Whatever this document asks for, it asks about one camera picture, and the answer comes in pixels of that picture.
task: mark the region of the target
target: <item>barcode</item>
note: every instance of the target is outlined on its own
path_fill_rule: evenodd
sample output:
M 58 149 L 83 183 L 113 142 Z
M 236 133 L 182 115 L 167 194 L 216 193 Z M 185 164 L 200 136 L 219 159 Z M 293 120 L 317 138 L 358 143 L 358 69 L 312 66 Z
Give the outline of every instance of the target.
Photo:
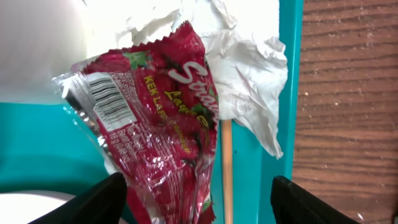
M 113 131 L 137 121 L 118 86 L 108 73 L 88 75 L 90 91 L 96 101 L 94 112 L 107 131 Z

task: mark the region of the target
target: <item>strawberry cake packaging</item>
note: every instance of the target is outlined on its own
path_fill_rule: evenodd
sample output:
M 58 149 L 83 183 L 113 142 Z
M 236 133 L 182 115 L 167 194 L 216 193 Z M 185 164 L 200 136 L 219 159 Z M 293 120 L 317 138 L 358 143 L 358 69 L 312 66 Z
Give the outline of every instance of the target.
M 53 82 L 80 117 L 75 123 L 90 128 L 106 160 L 125 175 L 138 223 L 214 219 L 218 97 L 188 22 L 162 40 L 77 63 Z

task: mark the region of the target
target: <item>wooden stick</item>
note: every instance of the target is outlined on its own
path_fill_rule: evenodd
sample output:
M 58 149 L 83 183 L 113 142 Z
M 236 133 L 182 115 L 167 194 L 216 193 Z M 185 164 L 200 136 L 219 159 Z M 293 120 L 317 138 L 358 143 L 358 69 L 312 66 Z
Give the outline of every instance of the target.
M 223 190 L 225 224 L 233 224 L 233 182 L 232 182 L 232 122 L 221 122 L 221 147 L 223 155 Z

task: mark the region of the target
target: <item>white plate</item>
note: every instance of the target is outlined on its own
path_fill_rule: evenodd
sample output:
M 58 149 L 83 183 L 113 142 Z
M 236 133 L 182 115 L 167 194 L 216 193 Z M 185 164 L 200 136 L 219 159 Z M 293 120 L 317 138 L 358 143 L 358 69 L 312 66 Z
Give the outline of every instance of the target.
M 29 223 L 74 197 L 61 192 L 41 190 L 0 194 L 0 223 Z M 127 222 L 121 218 L 119 224 Z

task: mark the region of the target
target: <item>green leaf graphic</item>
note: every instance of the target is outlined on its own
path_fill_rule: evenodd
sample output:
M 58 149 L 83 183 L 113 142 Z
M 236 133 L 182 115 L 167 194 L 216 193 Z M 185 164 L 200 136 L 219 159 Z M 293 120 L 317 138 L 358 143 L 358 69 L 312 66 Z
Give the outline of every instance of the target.
M 150 57 L 147 56 L 147 52 L 123 53 L 123 56 L 129 59 L 131 70 L 137 69 L 138 66 L 148 66 L 147 60 L 150 60 Z
M 201 113 L 203 111 L 203 106 L 201 103 L 198 103 L 195 106 L 192 106 L 191 110 L 196 113 Z
M 201 208 L 202 211 L 205 211 L 211 205 L 211 200 L 205 202 Z
M 214 93 L 212 88 L 210 88 L 210 90 L 209 90 L 209 95 L 212 96 L 212 97 L 216 96 L 216 94 Z

